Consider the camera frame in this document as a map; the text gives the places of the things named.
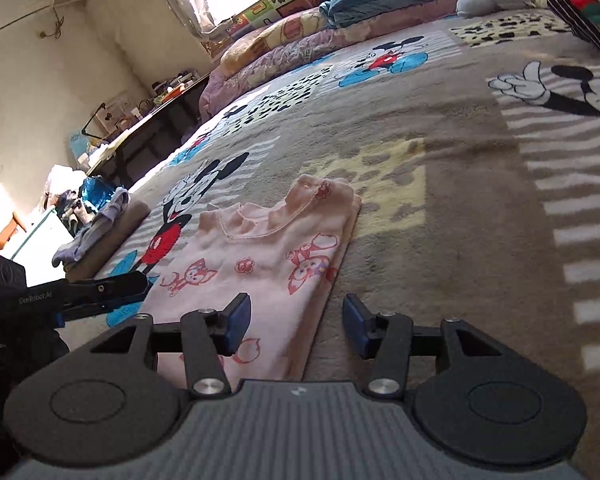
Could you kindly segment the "grey plush toy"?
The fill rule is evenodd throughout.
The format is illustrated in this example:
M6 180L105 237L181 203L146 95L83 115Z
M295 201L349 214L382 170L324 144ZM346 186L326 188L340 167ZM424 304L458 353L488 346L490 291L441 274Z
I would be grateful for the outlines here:
M456 14L475 18L500 11L524 10L534 7L534 0L457 0Z

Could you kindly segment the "dark cluttered desk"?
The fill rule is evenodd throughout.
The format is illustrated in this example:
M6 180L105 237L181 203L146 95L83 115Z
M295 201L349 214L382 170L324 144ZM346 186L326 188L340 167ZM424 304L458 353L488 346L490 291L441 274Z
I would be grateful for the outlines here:
M208 75L187 81L176 96L120 133L88 167L87 177L100 177L108 183L132 188L201 125L198 102L208 82Z

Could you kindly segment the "orange floral pillow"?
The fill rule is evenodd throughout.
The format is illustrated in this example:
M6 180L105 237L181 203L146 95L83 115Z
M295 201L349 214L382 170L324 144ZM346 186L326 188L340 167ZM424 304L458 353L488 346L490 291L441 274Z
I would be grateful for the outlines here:
M248 32L223 53L219 65L220 73L230 78L275 48L309 37L326 27L325 14L319 8L313 8Z

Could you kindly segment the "folded beige towel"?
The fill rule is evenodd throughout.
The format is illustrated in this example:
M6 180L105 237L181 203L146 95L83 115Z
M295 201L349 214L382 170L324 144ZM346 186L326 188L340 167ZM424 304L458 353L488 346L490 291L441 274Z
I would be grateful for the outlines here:
M150 208L141 200L131 198L125 211L117 216L112 227L106 232L77 263L64 265L66 278L70 282L94 278L102 270L112 255L135 232L150 213Z

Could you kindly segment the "Mickey Mouse plush blanket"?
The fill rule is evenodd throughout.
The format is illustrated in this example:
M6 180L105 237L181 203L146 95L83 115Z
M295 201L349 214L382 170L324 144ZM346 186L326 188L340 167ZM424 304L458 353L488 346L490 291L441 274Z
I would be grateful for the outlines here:
M150 214L104 266L152 284L204 212L298 177L362 204L300 379L361 377L340 304L459 316L577 388L600 477L600 52L543 11L437 21L273 79L138 182Z

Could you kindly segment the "folded lavender garment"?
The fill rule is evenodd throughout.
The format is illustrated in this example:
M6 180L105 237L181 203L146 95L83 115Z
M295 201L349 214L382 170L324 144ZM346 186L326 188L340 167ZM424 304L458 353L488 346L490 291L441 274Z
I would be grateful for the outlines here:
M76 209L76 218L83 216L87 222L67 244L58 247L52 257L52 266L78 263L86 253L101 240L114 226L117 218L125 211L130 202L130 193L126 188L116 188L110 200L96 212L91 214L84 207L84 200L76 198L71 208Z

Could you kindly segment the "purple floral comforter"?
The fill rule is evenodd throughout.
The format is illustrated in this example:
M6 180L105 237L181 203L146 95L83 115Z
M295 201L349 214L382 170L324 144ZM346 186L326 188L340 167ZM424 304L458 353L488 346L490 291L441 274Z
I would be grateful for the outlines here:
M447 18L456 11L457 0L436 0L368 18L345 28L325 28L309 37L284 44L261 56L227 78L219 66L212 70L199 99L205 122L237 98L261 84L325 55L392 32Z

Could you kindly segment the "blue plastic bag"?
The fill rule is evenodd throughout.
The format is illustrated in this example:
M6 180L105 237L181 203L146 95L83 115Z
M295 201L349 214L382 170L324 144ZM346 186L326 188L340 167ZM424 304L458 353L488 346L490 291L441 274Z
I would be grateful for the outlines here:
M86 177L79 189L79 198L94 209L101 210L110 201L116 188L102 177Z

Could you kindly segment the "pink fox print garment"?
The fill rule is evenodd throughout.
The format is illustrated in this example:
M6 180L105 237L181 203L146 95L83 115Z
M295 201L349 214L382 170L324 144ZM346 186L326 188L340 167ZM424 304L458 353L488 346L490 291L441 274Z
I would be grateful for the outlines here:
M298 380L361 204L347 181L304 174L270 208L246 203L204 212L140 310L157 324L171 323L189 311L222 310L245 292L249 328L234 356L220 359L228 381Z

